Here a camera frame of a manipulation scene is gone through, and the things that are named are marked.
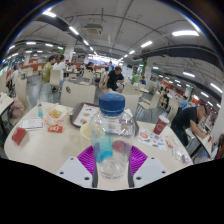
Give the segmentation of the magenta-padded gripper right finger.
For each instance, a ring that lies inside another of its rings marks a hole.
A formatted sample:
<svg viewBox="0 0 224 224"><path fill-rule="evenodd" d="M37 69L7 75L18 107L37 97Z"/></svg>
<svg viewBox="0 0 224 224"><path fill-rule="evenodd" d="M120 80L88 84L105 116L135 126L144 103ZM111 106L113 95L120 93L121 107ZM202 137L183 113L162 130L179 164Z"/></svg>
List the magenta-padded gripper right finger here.
<svg viewBox="0 0 224 224"><path fill-rule="evenodd" d="M140 188L169 175L168 170L158 158L149 157L140 149L131 149L128 184L130 188Z"/></svg>

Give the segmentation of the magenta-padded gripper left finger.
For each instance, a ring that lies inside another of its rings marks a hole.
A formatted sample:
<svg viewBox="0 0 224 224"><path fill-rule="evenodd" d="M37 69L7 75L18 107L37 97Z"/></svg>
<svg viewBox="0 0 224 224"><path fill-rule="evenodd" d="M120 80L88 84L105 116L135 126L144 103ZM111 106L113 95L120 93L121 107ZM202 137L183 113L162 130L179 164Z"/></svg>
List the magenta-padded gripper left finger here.
<svg viewBox="0 0 224 224"><path fill-rule="evenodd" d="M84 188L96 188L98 174L93 148L89 146L77 157L69 157L56 175Z"/></svg>

